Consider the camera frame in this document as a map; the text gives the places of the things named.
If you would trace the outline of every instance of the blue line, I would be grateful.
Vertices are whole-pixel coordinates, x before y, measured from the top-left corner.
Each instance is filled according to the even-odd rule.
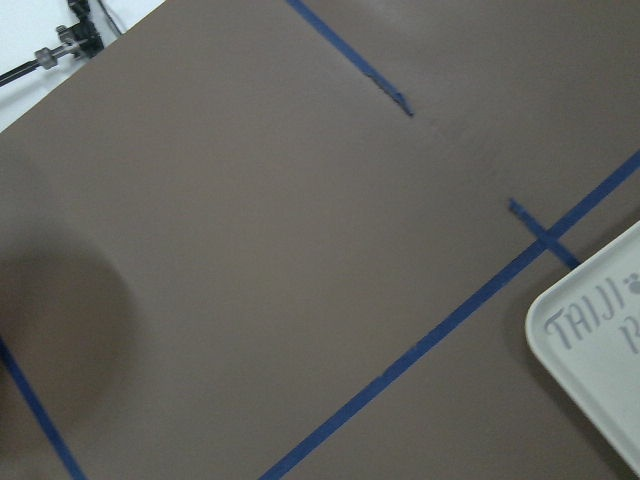
[[[73,455],[71,454],[71,451],[64,443],[62,436],[56,429],[51,418],[49,418],[49,415],[44,409],[44,406],[42,405],[40,400],[38,400],[37,395],[29,385],[29,382],[24,376],[24,373],[22,373],[22,370],[18,366],[16,360],[13,358],[13,355],[11,355],[9,348],[4,343],[2,337],[0,337],[0,360],[2,360],[2,363],[9,371],[9,374],[13,378],[13,381],[18,387],[18,390],[20,390],[22,397],[27,402],[27,405],[29,405],[31,412],[40,424],[40,428],[47,436],[47,439],[51,443],[51,446],[58,454],[58,457],[69,472],[69,475],[71,475],[71,478],[73,480],[87,480],[87,477],[85,477],[85,475],[82,473],[82,470],[80,470],[80,466],[76,463]]]
[[[413,110],[407,102],[404,95],[398,91],[386,78],[382,76],[369,62],[356,52],[351,45],[345,42],[329,25],[323,22],[313,11],[307,7],[301,0],[286,0],[293,9],[302,16],[320,35],[328,40],[335,48],[337,48],[358,70],[371,78],[394,102],[396,102],[404,112],[410,117],[413,116]]]
[[[509,209],[516,214],[527,226],[529,231],[538,237],[546,247],[562,260],[571,270],[580,265],[578,260],[557,238],[552,237],[542,225],[531,215],[526,208],[516,202],[513,198],[509,200]]]
[[[592,190],[585,198],[569,210],[548,231],[555,238],[561,237],[580,219],[589,213],[596,205],[605,199],[613,190],[620,186],[627,178],[640,167],[640,151],[624,162],[600,185]],[[306,458],[313,450],[321,445],[329,436],[344,425],[356,413],[384,391],[391,383],[398,379],[414,363],[422,358],[429,350],[435,347],[441,340],[449,335],[463,321],[469,318],[487,300],[498,293],[516,275],[530,265],[542,252],[546,250],[541,240],[536,240],[520,255],[512,260],[506,267],[498,272],[491,280],[471,295],[456,308],[447,318],[439,323],[433,330],[424,336],[410,350],[398,358],[387,368],[382,375],[373,380],[369,385],[356,394],[326,422],[316,428],[309,436],[280,459],[273,467],[267,470],[259,480],[278,480],[287,474],[293,467]]]

